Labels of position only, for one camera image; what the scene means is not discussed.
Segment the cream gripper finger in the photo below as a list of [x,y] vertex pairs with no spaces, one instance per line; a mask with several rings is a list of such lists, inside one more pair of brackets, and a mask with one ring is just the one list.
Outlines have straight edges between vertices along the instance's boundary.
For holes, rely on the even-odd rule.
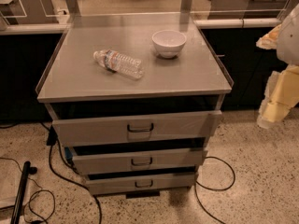
[[256,42],[256,46],[260,49],[276,49],[280,27],[281,25],[277,25],[266,35],[260,37]]
[[264,99],[259,108],[257,124],[269,129],[283,121],[299,103],[299,66],[288,65],[282,72],[274,71],[268,78]]

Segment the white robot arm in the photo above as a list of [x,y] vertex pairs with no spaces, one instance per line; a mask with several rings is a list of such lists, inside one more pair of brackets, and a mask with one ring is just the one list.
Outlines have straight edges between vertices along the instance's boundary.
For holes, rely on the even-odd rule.
[[257,124],[269,129],[299,104],[299,5],[280,25],[260,37],[256,46],[274,49],[278,59],[287,64],[282,72],[274,71],[268,78],[259,108]]

